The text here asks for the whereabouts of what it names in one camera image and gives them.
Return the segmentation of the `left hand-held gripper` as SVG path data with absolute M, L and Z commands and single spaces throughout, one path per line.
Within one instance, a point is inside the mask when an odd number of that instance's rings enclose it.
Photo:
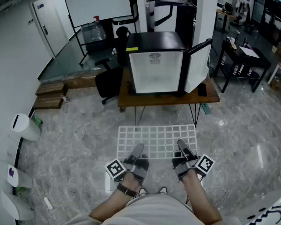
M 148 161 L 145 160 L 143 163 L 138 158 L 142 154 L 144 144 L 139 143 L 135 146 L 131 153 L 132 160 L 124 159 L 120 161 L 115 158 L 105 166 L 105 171 L 109 175 L 112 181 L 122 182 L 126 173 L 132 173 L 134 178 L 141 184 L 144 185 L 148 175 Z

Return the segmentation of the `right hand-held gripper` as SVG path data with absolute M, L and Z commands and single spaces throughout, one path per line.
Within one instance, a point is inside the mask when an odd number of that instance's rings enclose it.
M 205 178 L 212 170 L 215 165 L 215 161 L 206 154 L 203 154 L 202 156 L 192 156 L 192 151 L 182 139 L 179 139 L 177 144 L 184 155 L 184 157 L 175 157 L 172 159 L 173 169 L 177 181 L 180 182 L 191 169 L 196 171 L 199 180 L 202 181 L 202 179 Z

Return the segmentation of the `person's left hand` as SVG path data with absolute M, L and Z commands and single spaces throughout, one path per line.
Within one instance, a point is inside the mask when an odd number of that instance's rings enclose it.
M 141 183 L 138 180 L 136 180 L 136 178 L 134 177 L 134 174 L 131 172 L 127 172 L 124 175 L 124 178 L 123 178 L 123 181 L 121 182 L 121 184 L 124 187 L 126 187 L 136 193 L 138 193 L 138 191 L 141 188 Z

